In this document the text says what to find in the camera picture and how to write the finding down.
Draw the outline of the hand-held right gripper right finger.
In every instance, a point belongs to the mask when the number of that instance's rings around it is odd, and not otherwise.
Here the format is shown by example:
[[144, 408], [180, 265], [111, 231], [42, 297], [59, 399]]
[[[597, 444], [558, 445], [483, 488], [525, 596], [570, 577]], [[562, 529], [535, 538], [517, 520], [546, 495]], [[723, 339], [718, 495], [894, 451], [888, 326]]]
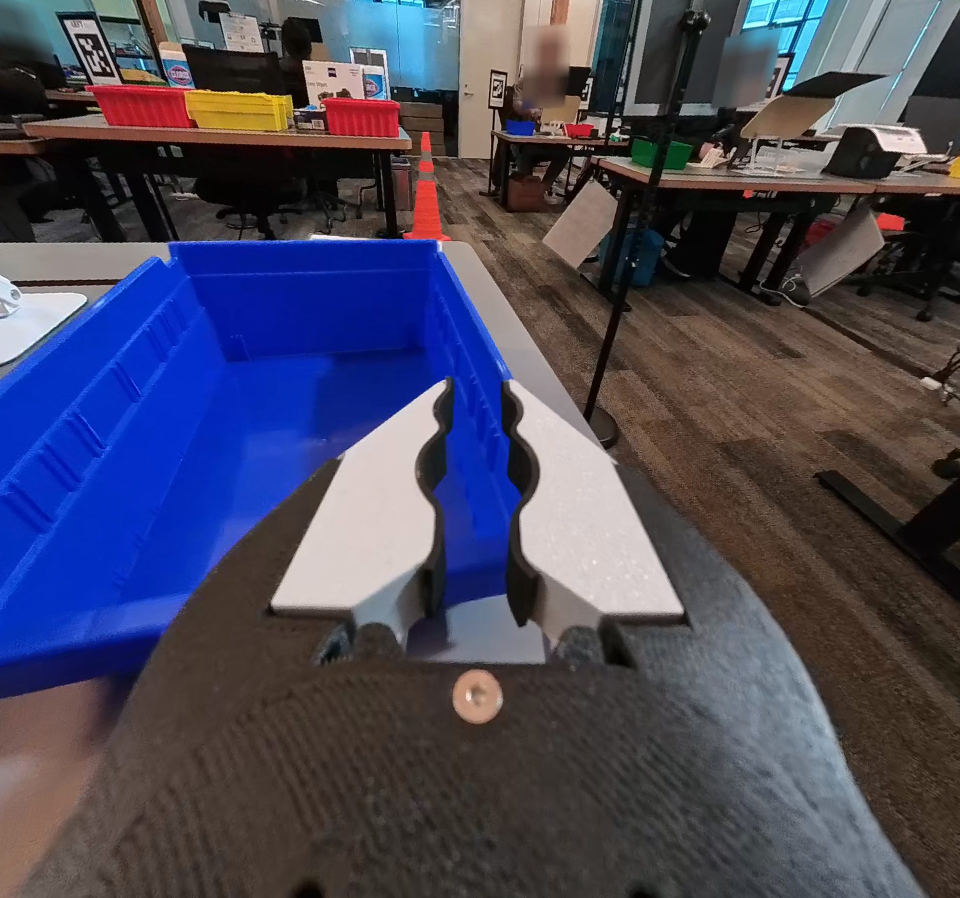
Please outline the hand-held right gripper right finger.
[[687, 612], [615, 462], [509, 379], [501, 386], [509, 525], [506, 597], [551, 644], [574, 628], [683, 623]]

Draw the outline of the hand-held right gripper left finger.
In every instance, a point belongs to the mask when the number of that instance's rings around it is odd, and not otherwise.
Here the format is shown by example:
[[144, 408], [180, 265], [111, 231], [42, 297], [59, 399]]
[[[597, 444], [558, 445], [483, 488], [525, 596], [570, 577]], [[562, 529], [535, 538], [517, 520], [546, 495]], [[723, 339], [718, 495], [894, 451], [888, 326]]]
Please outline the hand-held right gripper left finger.
[[454, 382], [447, 377], [345, 451], [279, 581], [279, 616], [379, 624], [404, 648], [447, 582], [445, 512]]

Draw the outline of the small wooden desk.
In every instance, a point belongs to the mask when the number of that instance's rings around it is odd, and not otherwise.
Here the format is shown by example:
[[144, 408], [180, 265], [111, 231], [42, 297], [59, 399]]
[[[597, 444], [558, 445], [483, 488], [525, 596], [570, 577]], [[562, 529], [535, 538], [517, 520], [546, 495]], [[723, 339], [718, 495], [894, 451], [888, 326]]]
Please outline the small wooden desk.
[[487, 188], [482, 195], [496, 199], [503, 208], [506, 205], [506, 185], [511, 172], [515, 170], [515, 161], [512, 147], [530, 147], [542, 153], [545, 149], [563, 148], [570, 151], [570, 156], [589, 157], [594, 152], [604, 152], [609, 144], [600, 137], [595, 139], [574, 142], [565, 135], [550, 135], [536, 133], [532, 137], [508, 136], [502, 129], [489, 130], [490, 149], [487, 172]]

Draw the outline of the blue container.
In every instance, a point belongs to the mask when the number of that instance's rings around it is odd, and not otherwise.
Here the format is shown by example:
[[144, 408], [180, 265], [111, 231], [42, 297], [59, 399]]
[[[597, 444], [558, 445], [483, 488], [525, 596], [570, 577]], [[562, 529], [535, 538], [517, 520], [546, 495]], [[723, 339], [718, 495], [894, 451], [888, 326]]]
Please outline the blue container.
[[[604, 235], [599, 243], [599, 270], [595, 280], [595, 285], [599, 290], [615, 290], [614, 285], [604, 285], [601, 281], [613, 241], [614, 233], [610, 231]], [[614, 276], [616, 278], [615, 283], [618, 284], [619, 280], [623, 277], [623, 273], [626, 270], [627, 259], [630, 256], [631, 250], [634, 250], [635, 266], [633, 268], [630, 286], [633, 288], [645, 288], [649, 286], [659, 264], [661, 253], [665, 249], [665, 245], [665, 237], [656, 230], [649, 229], [639, 233], [636, 225], [631, 223], [628, 226], [625, 240], [617, 260]]]

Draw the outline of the pale flat panel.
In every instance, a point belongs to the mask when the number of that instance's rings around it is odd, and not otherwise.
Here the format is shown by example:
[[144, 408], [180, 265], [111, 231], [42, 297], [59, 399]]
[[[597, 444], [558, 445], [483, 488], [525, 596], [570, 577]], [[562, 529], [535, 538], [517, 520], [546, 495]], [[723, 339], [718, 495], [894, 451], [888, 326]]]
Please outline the pale flat panel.
[[871, 204], [861, 201], [826, 236], [798, 257], [798, 273], [811, 299], [846, 279], [884, 246]]
[[543, 244], [568, 267], [578, 269], [613, 228], [617, 206], [616, 197], [602, 184], [588, 180], [546, 232]]

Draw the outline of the orange traffic cone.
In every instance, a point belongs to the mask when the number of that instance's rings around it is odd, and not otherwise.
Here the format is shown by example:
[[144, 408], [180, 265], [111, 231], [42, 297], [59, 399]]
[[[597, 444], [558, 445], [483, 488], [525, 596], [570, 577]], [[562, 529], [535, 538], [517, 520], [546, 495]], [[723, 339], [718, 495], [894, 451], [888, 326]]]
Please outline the orange traffic cone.
[[414, 196], [413, 226], [403, 233], [406, 240], [447, 242], [451, 238], [442, 229], [432, 145], [428, 132], [420, 139], [417, 182]]

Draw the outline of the black office chair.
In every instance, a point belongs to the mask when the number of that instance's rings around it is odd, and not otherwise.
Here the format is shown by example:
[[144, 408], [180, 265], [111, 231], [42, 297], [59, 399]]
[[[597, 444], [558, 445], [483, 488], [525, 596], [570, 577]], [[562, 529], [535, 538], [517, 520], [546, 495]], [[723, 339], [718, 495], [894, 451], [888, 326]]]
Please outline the black office chair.
[[198, 199], [217, 209], [216, 219], [239, 218], [239, 232], [248, 219], [264, 240], [276, 240], [271, 217], [297, 198], [297, 185], [273, 177], [231, 177], [208, 173], [194, 179]]

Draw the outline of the white poster stand base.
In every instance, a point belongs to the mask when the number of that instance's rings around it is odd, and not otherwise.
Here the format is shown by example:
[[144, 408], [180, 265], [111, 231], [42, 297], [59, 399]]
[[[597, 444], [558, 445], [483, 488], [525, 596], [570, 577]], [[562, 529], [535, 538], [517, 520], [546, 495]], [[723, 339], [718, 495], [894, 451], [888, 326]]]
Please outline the white poster stand base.
[[76, 292], [26, 292], [1, 278], [1, 365], [18, 361], [88, 303]]

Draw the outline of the white printed box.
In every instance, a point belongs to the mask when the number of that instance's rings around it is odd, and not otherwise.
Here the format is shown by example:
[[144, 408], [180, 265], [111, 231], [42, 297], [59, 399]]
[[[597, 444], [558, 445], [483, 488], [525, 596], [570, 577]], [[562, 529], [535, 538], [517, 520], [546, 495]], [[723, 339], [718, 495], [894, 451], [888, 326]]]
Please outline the white printed box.
[[304, 61], [301, 65], [307, 107], [318, 108], [333, 98], [366, 99], [363, 65], [320, 61]]

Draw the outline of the brown cardboard sheet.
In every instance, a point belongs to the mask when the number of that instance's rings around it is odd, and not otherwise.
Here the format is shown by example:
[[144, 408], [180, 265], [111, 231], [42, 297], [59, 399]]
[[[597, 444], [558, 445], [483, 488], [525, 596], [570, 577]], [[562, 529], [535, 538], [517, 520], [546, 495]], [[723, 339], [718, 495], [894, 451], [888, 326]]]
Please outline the brown cardboard sheet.
[[740, 130], [742, 139], [793, 140], [834, 108], [835, 99], [783, 94], [767, 102]]

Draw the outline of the black box device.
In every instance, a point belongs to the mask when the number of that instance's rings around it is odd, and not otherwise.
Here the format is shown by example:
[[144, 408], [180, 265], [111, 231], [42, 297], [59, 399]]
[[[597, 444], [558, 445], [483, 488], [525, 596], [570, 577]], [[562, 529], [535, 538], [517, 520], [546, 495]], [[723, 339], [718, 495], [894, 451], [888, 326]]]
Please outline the black box device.
[[846, 124], [822, 137], [838, 139], [822, 173], [845, 179], [885, 179], [901, 158], [928, 151], [920, 132], [902, 125]]

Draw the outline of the black monitor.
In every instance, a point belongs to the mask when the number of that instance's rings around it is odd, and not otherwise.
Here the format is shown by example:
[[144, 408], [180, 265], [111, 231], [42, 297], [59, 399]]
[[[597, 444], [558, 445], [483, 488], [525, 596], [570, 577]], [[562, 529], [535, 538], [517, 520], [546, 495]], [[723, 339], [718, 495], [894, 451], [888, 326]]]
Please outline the black monitor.
[[282, 96], [288, 93], [280, 58], [272, 52], [237, 52], [182, 46], [197, 90]]

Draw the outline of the grey door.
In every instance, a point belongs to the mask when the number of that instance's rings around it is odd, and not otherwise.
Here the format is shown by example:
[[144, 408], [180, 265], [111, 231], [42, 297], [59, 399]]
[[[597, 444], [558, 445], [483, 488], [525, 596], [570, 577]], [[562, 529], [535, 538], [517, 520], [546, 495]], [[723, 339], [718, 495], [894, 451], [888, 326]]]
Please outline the grey door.
[[491, 71], [516, 78], [521, 54], [524, 0], [461, 0], [459, 157], [486, 160], [492, 110]]

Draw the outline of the black desk frame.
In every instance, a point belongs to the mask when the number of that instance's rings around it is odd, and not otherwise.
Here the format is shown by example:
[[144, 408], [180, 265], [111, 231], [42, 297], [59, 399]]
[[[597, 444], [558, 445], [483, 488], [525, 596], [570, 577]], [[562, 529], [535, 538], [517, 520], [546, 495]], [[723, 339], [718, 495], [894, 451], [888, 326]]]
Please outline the black desk frame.
[[898, 520], [837, 471], [821, 471], [814, 479], [931, 577], [953, 599], [959, 599], [958, 558], [950, 550], [959, 542], [959, 481], [954, 477], [939, 496], [909, 520]]

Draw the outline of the black stanchion post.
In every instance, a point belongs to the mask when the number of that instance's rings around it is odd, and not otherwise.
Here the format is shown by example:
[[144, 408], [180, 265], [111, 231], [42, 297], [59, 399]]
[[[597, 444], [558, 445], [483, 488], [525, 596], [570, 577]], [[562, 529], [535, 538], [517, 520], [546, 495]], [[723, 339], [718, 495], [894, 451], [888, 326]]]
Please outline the black stanchion post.
[[[642, 233], [650, 228], [659, 184], [665, 171], [669, 147], [676, 133], [677, 121], [680, 116], [679, 112], [681, 111], [687, 92], [686, 90], [689, 86], [689, 79], [695, 63], [697, 50], [702, 36], [710, 23], [710, 15], [707, 11], [690, 9], [684, 13], [679, 24], [681, 44], [678, 51], [678, 62], [665, 111], [662, 115], [663, 127], [654, 147], [651, 173], [646, 184], [642, 187], [642, 192], [637, 192], [637, 187], [634, 184], [624, 189], [621, 195], [621, 203], [626, 204], [627, 209], [623, 217], [614, 220], [614, 240], [610, 249], [610, 256], [613, 261], [613, 275], [616, 274], [618, 257], [625, 240], [635, 201], [638, 201], [637, 206], [639, 209], [637, 212], [637, 231]], [[628, 292], [631, 287], [631, 278], [633, 277], [632, 275], [636, 265], [634, 253], [634, 250], [630, 251], [626, 270], [617, 284], [606, 332], [598, 354], [591, 384], [586, 395], [587, 398], [582, 409], [582, 416], [589, 425], [590, 430], [600, 446], [607, 450], [612, 449], [617, 444], [620, 437], [620, 428], [615, 418], [598, 404], [598, 399], [617, 338], [619, 324], [626, 309]]]

